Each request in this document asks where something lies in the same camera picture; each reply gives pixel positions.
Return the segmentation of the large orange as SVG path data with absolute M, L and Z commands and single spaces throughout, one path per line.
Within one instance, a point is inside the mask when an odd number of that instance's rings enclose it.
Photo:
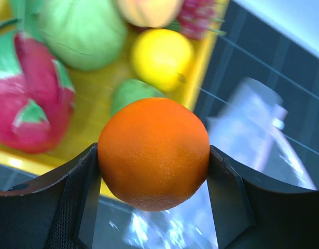
M 202 121 L 166 98 L 127 105 L 98 139 L 106 186 L 119 200 L 145 211 L 168 210 L 188 200 L 207 177 L 209 157 Z

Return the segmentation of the bumpy green lime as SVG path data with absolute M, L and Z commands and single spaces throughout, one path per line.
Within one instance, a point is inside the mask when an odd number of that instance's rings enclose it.
M 135 78 L 124 80 L 114 91 L 110 116 L 124 108 L 126 105 L 145 98 L 164 98 L 165 95 L 156 89 Z

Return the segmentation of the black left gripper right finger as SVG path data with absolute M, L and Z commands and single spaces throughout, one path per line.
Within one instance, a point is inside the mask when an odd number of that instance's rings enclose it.
M 273 179 L 210 148 L 219 248 L 319 248 L 319 190 Z

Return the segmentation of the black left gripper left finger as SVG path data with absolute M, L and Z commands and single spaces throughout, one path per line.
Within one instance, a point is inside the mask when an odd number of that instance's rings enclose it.
M 0 190 L 0 248 L 92 248 L 100 186 L 94 143 L 63 165 Z

